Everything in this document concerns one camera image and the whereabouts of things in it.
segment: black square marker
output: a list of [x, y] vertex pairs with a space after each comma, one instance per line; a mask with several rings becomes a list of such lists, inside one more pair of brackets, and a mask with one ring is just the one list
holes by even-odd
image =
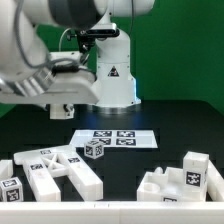
[[187, 171], [186, 184], [191, 185], [191, 186], [200, 187], [200, 185], [201, 185], [201, 174]]
[[111, 138], [93, 138], [93, 141], [102, 142], [104, 145], [111, 144]]
[[19, 189], [13, 189], [10, 191], [6, 191], [7, 201], [18, 201], [19, 200]]
[[42, 164], [35, 164], [35, 165], [31, 165], [30, 168], [32, 170], [38, 170], [38, 169], [43, 169]]
[[135, 139], [125, 139], [125, 138], [117, 138], [116, 145], [127, 145], [127, 146], [136, 146]]
[[112, 131], [94, 131], [93, 137], [111, 137]]
[[4, 187], [11, 187], [11, 186], [17, 185], [17, 182], [15, 180], [7, 180], [2, 183]]
[[79, 158], [69, 158], [68, 161], [70, 163], [78, 163], [78, 162], [80, 162]]
[[117, 137], [134, 138], [135, 132], [134, 131], [117, 131]]

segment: cube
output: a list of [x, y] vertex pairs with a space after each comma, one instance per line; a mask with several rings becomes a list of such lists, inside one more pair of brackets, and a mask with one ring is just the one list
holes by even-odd
[[187, 187], [204, 188], [207, 184], [209, 155], [188, 152], [184, 157], [184, 184]]
[[0, 191], [4, 202], [23, 201], [23, 186], [18, 177], [0, 181]]
[[100, 141], [89, 141], [84, 145], [84, 155], [86, 157], [97, 159], [104, 155], [103, 143]]

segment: black table surface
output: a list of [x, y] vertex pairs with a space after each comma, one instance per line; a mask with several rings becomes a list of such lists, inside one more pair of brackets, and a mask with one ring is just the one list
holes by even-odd
[[[159, 148], [106, 148], [96, 160], [77, 152], [104, 183], [105, 201], [135, 201], [136, 190], [146, 171], [160, 166], [183, 167], [188, 151], [207, 153], [224, 175], [224, 116], [202, 101], [144, 101], [141, 110], [123, 115], [91, 113], [76, 106], [71, 120], [50, 120], [36, 106], [16, 106], [0, 119], [0, 159], [13, 154], [69, 144], [76, 129], [153, 130]], [[22, 166], [14, 165], [14, 176], [23, 183], [25, 201], [34, 196]], [[62, 201], [82, 201], [67, 177], [55, 178]]]

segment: green wall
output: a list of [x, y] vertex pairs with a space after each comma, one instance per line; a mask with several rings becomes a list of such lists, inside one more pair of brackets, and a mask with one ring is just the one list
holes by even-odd
[[[113, 21], [129, 30], [130, 18]], [[63, 31], [40, 26], [38, 34], [57, 51]], [[224, 0], [156, 0], [150, 14], [135, 19], [131, 37], [140, 98], [204, 100], [224, 114]], [[62, 49], [77, 50], [75, 42], [65, 40]]]

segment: white plastic block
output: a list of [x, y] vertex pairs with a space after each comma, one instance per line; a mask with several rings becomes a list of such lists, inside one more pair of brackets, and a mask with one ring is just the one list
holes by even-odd
[[207, 182], [209, 155], [188, 152], [184, 157], [184, 182], [186, 187], [204, 188]]
[[224, 201], [224, 180], [211, 161], [208, 165], [208, 193], [213, 201]]
[[4, 202], [23, 201], [23, 186], [18, 177], [0, 181], [0, 191]]
[[37, 201], [61, 201], [61, 192], [40, 158], [26, 160], [23, 169]]
[[89, 141], [85, 143], [84, 155], [92, 159], [97, 159], [103, 156], [104, 144], [100, 141]]
[[0, 161], [0, 180], [6, 180], [11, 178], [13, 175], [13, 164], [12, 160], [1, 160]]
[[[23, 164], [27, 177], [32, 177], [28, 180], [37, 201], [61, 200], [52, 178], [60, 176], [68, 176], [85, 201], [103, 199], [103, 182], [72, 145], [16, 153], [14, 159], [17, 165]], [[35, 164], [39, 164], [41, 169], [32, 170], [31, 166]]]
[[147, 172], [137, 190], [137, 201], [205, 201], [207, 164], [208, 155], [188, 152], [185, 169], [167, 167], [163, 174], [158, 167], [155, 172]]
[[103, 199], [103, 182], [77, 153], [60, 154], [59, 160], [68, 167], [68, 178], [84, 201]]

